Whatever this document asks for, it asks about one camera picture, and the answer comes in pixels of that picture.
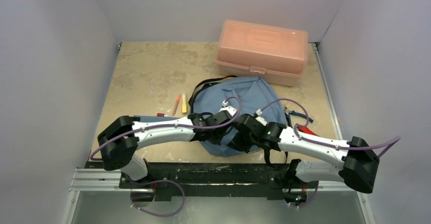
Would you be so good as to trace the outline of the blue student backpack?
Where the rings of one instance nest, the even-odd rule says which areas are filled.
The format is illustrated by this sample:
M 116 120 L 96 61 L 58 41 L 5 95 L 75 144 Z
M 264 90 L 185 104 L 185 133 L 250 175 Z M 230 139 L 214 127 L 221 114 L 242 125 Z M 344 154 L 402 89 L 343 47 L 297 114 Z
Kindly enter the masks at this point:
M 263 78 L 258 76 L 251 77 L 232 77 L 226 76 L 222 78 L 203 80 L 195 87 L 192 95 L 189 98 L 188 105 L 191 113 L 209 112 L 216 114 L 221 108 L 221 102 L 229 97 L 237 97 L 242 103 L 240 116 L 236 122 L 241 122 L 246 116 L 256 117 L 256 111 L 263 108 L 270 102 L 279 99 L 278 95 Z M 173 117 L 163 119 L 158 116 L 143 116 L 138 115 L 141 121 L 167 121 L 174 119 Z M 287 119 L 285 109 L 281 102 L 275 102 L 272 106 L 263 111 L 261 117 L 266 122 L 277 122 L 286 125 Z M 212 144 L 210 141 L 201 141 L 202 147 L 212 156 L 231 157 L 244 155 L 245 152 L 238 151 L 233 146 L 232 141 L 237 135 L 238 130 L 232 129 L 227 131 L 220 140 L 220 145 Z

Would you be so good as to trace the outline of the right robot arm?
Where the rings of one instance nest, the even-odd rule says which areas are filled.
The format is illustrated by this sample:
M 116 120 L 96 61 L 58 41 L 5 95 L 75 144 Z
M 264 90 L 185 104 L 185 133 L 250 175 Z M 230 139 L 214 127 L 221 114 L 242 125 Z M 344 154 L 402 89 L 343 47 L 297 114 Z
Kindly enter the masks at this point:
M 248 114 L 241 115 L 232 125 L 238 131 L 233 143 L 242 150 L 257 146 L 265 153 L 295 152 L 318 159 L 317 163 L 291 162 L 285 180 L 292 187 L 303 182 L 335 181 L 365 194 L 374 190 L 380 159 L 360 137 L 350 141 L 322 138 Z

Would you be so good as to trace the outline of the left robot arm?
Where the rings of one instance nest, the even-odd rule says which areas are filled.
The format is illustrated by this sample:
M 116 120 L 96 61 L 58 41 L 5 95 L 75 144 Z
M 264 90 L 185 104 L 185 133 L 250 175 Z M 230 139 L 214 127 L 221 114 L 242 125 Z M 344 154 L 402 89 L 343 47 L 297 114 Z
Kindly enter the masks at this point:
M 142 122 L 139 117 L 121 116 L 97 136 L 97 151 L 101 154 L 104 170 L 121 170 L 139 188 L 145 188 L 151 183 L 151 173 L 146 161 L 136 155 L 137 150 L 176 141 L 213 140 L 219 143 L 237 116 L 237 110 L 230 106 L 208 117 L 193 113 L 158 122 Z

